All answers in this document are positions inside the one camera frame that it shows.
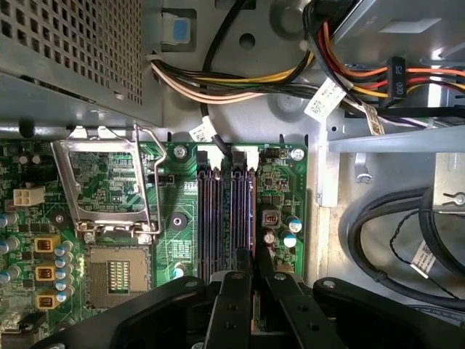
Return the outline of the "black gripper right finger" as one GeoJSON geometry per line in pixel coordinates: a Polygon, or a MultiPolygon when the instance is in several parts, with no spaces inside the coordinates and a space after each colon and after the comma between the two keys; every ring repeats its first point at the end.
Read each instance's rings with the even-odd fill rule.
{"type": "Polygon", "coordinates": [[[463,348],[464,330],[337,278],[311,289],[257,252],[260,311],[285,348],[463,348]]]}

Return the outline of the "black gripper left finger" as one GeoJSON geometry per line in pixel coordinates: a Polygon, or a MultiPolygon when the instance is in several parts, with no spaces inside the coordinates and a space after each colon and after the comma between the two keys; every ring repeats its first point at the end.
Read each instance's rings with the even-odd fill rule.
{"type": "Polygon", "coordinates": [[[37,342],[35,348],[248,348],[253,273],[247,249],[237,270],[205,284],[183,276],[37,342]]]}

